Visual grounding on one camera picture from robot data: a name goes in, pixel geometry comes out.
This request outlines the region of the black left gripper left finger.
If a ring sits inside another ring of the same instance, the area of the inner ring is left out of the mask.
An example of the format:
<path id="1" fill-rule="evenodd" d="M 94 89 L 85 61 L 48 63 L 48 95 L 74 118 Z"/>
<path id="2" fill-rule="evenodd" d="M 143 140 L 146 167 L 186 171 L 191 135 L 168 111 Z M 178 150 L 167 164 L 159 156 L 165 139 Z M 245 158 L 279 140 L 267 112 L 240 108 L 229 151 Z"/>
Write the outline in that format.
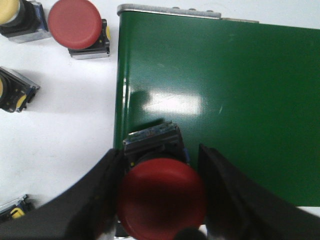
<path id="1" fill-rule="evenodd" d="M 26 215 L 0 225 L 2 240 L 112 240 L 124 153 L 111 149 L 77 183 Z"/>

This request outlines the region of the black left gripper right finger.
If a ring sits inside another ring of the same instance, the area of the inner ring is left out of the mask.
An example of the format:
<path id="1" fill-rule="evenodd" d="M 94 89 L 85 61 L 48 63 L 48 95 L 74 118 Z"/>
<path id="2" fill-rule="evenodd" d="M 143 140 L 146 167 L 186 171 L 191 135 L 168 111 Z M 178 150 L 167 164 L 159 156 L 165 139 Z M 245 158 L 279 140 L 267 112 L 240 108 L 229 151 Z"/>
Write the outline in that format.
<path id="1" fill-rule="evenodd" d="M 318 240 L 320 218 L 277 197 L 214 148 L 199 146 L 211 240 Z"/>

